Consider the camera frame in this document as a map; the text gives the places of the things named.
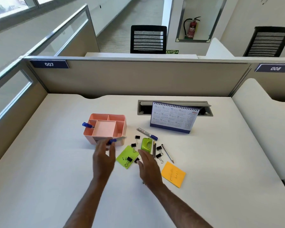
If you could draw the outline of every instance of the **sticky note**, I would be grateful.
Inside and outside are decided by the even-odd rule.
[[[176,185],[178,188],[180,188],[185,175],[185,172],[170,162],[167,162],[162,170],[162,176],[172,184]]]
[[[124,168],[128,169],[130,165],[134,162],[134,160],[137,158],[139,153],[137,151],[133,152],[134,149],[131,146],[127,146],[121,154],[116,158],[116,161],[118,161]]]

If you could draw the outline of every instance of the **green exit sign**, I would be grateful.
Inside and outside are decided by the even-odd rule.
[[[178,50],[166,50],[166,53],[178,54]]]

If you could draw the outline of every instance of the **office chair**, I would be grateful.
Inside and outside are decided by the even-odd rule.
[[[244,57],[279,57],[285,46],[285,27],[257,26]]]
[[[166,53],[167,26],[131,26],[130,53]]]

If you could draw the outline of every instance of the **calendar page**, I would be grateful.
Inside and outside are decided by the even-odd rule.
[[[199,109],[153,102],[150,126],[190,133]]]

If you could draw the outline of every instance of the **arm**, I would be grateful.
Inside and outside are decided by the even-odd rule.
[[[163,184],[156,160],[144,150],[138,150],[143,163],[139,165],[140,177],[160,201],[177,228],[212,228],[200,215]]]
[[[115,164],[115,143],[110,146],[109,156],[105,153],[109,140],[97,143],[93,154],[93,179],[64,228],[92,227],[100,197]]]

